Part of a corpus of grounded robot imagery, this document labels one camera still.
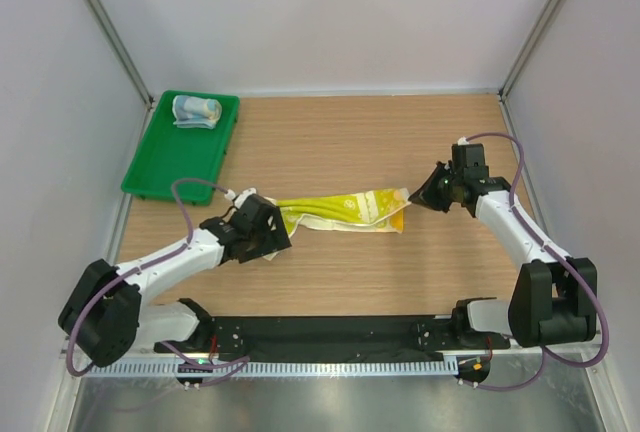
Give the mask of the yellow green patterned towel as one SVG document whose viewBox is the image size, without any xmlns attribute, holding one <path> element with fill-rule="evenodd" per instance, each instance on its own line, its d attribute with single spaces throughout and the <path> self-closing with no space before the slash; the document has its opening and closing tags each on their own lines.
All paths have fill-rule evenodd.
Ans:
<svg viewBox="0 0 640 432">
<path fill-rule="evenodd" d="M 410 205 L 406 188 L 324 197 L 269 198 L 269 201 L 280 209 L 289 238 L 300 227 L 315 231 L 401 234 L 404 210 Z"/>
</svg>

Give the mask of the blue polka dot towel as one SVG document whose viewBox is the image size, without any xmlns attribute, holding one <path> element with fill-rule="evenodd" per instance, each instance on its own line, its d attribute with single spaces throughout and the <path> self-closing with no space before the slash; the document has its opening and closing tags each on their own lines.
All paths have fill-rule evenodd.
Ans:
<svg viewBox="0 0 640 432">
<path fill-rule="evenodd" d="M 215 99 L 177 95 L 172 102 L 173 125 L 178 128 L 212 130 L 222 115 L 222 105 Z"/>
</svg>

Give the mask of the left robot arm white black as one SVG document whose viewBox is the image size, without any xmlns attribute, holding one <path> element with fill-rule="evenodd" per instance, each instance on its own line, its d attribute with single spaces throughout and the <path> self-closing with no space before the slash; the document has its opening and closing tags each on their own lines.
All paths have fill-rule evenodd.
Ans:
<svg viewBox="0 0 640 432">
<path fill-rule="evenodd" d="M 96 367 L 106 367 L 130 349 L 204 350 L 214 319 L 192 299 L 156 305 L 154 299 L 200 272 L 229 261 L 273 255 L 291 243 L 280 209 L 248 189 L 232 202 L 229 218 L 190 226 L 185 238 L 143 258 L 111 265 L 89 264 L 58 317 L 70 346 Z"/>
</svg>

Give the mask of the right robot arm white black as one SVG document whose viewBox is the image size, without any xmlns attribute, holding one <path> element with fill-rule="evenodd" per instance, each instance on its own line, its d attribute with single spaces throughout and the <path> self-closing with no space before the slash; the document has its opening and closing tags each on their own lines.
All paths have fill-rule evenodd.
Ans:
<svg viewBox="0 0 640 432">
<path fill-rule="evenodd" d="M 454 144 L 410 201 L 447 213 L 459 204 L 490 230 L 518 272 L 509 302 L 472 299 L 450 324 L 453 341 L 472 348 L 487 332 L 508 335 L 522 347 L 587 342 L 597 312 L 587 292 L 597 291 L 595 265 L 557 247 L 521 206 L 515 189 L 492 177 L 481 144 Z"/>
</svg>

